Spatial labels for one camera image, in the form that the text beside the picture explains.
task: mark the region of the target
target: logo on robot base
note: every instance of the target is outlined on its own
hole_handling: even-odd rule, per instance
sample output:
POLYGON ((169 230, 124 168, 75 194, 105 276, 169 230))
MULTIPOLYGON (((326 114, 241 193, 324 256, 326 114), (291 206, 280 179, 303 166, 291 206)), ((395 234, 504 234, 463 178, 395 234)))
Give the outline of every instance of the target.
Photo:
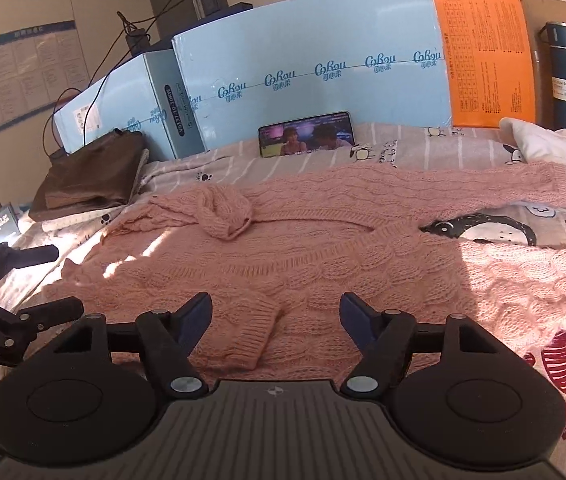
POLYGON ((272 386, 266 390, 271 396, 278 397, 283 394, 283 388, 280 386, 272 386))

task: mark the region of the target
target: smartphone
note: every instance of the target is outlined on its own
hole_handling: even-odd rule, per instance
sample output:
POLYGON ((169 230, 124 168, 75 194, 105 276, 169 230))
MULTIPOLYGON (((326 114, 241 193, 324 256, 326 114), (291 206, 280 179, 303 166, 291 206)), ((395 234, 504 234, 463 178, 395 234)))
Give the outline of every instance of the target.
POLYGON ((317 115, 259 128, 261 156, 295 155, 354 146, 348 112, 317 115))

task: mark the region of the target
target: brown folded cloth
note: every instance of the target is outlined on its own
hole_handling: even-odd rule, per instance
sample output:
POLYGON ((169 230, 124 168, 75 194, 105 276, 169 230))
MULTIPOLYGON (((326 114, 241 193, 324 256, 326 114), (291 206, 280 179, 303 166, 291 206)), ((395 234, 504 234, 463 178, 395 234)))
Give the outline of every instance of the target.
POLYGON ((145 141, 114 130, 53 165, 29 216, 36 222, 125 205, 132 195, 145 141))

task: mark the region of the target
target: orange paper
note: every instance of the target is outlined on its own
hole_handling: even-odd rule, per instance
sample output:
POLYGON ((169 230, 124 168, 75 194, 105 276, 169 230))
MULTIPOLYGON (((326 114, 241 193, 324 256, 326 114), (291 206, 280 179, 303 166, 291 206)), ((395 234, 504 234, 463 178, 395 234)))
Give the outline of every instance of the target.
POLYGON ((532 58, 520 0, 434 0, 454 126, 535 122, 532 58))

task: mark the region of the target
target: notice board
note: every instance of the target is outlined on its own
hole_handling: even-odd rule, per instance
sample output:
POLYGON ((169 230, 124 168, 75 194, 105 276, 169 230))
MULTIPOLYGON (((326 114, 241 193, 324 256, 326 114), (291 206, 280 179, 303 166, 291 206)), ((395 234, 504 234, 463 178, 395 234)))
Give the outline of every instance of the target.
POLYGON ((434 0, 448 66, 452 124, 535 122, 534 76, 520 0, 434 0))
POLYGON ((89 80, 74 21, 0 34, 0 131, 52 108, 66 88, 83 90, 89 80))

